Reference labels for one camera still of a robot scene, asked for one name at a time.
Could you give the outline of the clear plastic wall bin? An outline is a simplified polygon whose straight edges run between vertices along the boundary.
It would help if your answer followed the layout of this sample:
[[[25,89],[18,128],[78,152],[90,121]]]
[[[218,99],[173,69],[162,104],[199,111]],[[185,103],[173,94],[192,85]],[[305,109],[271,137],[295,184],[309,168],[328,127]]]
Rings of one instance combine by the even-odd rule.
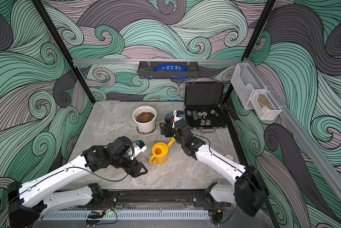
[[[255,65],[239,63],[231,79],[233,89],[246,110],[254,108],[251,98],[255,92],[266,91],[265,85],[262,83],[258,73],[259,71]]]

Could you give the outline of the black wall-mounted tray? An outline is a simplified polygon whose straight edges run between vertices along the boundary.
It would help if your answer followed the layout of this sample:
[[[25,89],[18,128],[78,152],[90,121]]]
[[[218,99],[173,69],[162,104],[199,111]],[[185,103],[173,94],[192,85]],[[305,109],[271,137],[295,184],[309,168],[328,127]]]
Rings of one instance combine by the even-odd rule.
[[[199,65],[190,61],[141,61],[138,75],[144,79],[195,79]]]

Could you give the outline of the white pot saucer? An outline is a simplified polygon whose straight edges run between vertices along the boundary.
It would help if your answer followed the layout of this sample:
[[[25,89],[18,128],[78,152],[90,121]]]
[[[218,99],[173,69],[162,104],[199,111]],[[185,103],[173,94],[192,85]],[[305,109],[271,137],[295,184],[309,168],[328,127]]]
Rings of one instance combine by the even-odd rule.
[[[139,134],[149,135],[156,130],[156,122],[149,123],[137,123],[136,130]]]

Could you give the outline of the small clear plastic bin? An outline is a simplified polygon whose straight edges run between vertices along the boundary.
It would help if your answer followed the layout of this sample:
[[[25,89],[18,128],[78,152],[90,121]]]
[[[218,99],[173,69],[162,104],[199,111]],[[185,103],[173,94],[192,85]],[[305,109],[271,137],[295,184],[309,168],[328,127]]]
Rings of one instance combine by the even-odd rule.
[[[273,99],[267,90],[254,92],[250,102],[261,120],[275,120],[282,111],[273,103]]]

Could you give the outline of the white flower pot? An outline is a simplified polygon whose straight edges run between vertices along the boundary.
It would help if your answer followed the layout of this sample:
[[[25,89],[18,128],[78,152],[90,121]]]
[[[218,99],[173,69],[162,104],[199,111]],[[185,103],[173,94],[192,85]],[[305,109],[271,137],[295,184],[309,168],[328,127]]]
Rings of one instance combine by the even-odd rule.
[[[132,118],[136,124],[135,129],[142,135],[148,135],[156,129],[156,110],[148,105],[136,108]]]

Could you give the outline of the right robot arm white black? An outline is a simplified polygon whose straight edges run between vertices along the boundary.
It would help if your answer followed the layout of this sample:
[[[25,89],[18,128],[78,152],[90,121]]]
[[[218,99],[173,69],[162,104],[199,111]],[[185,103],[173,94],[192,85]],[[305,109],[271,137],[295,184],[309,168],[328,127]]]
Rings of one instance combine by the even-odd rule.
[[[229,185],[215,184],[210,195],[216,202],[236,204],[244,213],[255,216],[269,196],[269,190],[254,166],[245,167],[213,150],[210,141],[195,135],[185,120],[174,124],[160,123],[161,135],[171,137],[181,145],[183,152],[221,174]]]

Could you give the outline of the red-green succulent in white pot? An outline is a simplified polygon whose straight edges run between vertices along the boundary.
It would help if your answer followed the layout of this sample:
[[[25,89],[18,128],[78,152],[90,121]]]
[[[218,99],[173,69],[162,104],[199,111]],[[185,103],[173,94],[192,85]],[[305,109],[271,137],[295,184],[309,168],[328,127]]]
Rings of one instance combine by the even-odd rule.
[[[155,115],[152,112],[142,112],[136,117],[136,121],[139,123],[148,123],[153,120]]]

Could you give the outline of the left black frame post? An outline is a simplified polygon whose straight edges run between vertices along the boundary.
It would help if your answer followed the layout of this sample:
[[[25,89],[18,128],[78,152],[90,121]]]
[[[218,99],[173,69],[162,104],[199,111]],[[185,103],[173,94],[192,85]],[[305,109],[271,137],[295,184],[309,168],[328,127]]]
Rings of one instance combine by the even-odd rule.
[[[66,62],[68,63],[71,71],[73,72],[74,76],[76,77],[79,84],[82,86],[85,94],[89,98],[92,105],[96,103],[94,96],[92,95],[89,87],[87,86],[85,79],[80,71],[80,69],[75,66],[72,62],[73,58],[67,47],[65,46],[61,36],[59,35],[53,21],[51,20],[48,12],[46,11],[42,1],[40,0],[31,0],[32,4],[34,5],[36,11],[38,12],[39,16],[41,17],[42,21],[44,22],[45,26],[49,30],[53,40],[58,45],[60,52],[62,53],[63,57],[65,58]]]

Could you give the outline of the blue-grey flower pot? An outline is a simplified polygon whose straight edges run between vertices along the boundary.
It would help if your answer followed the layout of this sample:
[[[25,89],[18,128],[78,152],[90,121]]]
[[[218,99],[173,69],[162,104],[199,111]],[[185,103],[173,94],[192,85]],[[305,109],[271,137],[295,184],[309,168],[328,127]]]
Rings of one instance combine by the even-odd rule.
[[[165,123],[174,125],[174,118],[176,117],[176,111],[168,113],[165,117]]]

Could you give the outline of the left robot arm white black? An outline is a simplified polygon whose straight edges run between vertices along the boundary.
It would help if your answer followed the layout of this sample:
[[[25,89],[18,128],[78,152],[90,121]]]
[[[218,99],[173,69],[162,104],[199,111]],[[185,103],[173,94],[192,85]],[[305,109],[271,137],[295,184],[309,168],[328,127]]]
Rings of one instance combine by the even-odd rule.
[[[73,206],[101,204],[104,196],[97,183],[71,191],[58,191],[63,186],[100,169],[110,166],[122,168],[127,175],[137,178],[148,170],[136,156],[147,149],[142,140],[132,141],[122,136],[108,145],[95,145],[71,162],[56,170],[21,183],[8,185],[8,217],[12,228],[25,228],[44,215]]]

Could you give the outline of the aluminium wall rail back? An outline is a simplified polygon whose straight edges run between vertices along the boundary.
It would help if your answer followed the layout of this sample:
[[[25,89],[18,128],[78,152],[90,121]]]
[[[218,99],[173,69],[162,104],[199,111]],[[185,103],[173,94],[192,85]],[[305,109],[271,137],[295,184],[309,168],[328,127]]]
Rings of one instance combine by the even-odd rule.
[[[134,65],[140,62],[197,62],[199,65],[236,65],[242,63],[241,60],[215,60],[215,59],[72,59],[73,64],[120,64],[120,65]]]

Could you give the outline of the small circuit board left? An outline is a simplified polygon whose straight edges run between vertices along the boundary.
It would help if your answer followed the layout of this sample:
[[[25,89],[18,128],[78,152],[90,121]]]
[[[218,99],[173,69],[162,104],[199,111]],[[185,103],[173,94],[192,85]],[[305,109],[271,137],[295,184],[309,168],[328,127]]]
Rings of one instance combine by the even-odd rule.
[[[85,222],[86,225],[89,226],[95,226],[97,225],[102,218],[105,216],[105,212],[104,211],[92,211],[89,213],[89,215],[87,216]]]

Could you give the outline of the open black tool case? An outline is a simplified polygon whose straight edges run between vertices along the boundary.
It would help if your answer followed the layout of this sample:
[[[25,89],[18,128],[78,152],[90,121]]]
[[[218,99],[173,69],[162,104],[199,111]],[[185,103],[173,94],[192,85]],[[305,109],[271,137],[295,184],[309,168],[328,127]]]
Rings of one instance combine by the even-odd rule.
[[[185,116],[191,129],[226,128],[221,101],[221,82],[192,82],[185,88]]]

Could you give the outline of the aluminium wall rail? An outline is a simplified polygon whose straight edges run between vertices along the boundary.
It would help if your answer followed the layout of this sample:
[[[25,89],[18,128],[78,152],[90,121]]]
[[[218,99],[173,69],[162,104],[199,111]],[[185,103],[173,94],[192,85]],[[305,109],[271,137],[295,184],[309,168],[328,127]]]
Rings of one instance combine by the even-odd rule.
[[[252,77],[260,82],[267,90],[267,93],[272,99],[272,103],[281,110],[280,115],[283,117],[284,122],[291,130],[293,136],[298,140],[301,149],[315,164],[320,174],[325,178],[326,182],[341,202],[341,175],[339,172],[328,161],[318,145],[315,144],[310,135],[306,132],[303,126],[301,126],[287,105],[280,99],[276,90],[261,75],[256,65],[249,58],[244,58],[243,62],[247,63],[251,68]]]
[[[241,60],[215,60],[215,59],[72,59],[73,64],[120,64],[120,65],[134,65],[140,62],[197,62],[199,65],[236,65],[242,63]]]

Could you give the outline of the yellow plastic watering can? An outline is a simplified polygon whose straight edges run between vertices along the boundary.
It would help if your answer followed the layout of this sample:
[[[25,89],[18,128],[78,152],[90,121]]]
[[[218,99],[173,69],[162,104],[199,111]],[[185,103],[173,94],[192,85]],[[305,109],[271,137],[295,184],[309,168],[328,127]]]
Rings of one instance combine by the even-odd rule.
[[[171,138],[170,142],[165,144],[158,142],[152,147],[152,156],[149,158],[151,164],[164,165],[168,161],[168,152],[175,142],[175,138]]]

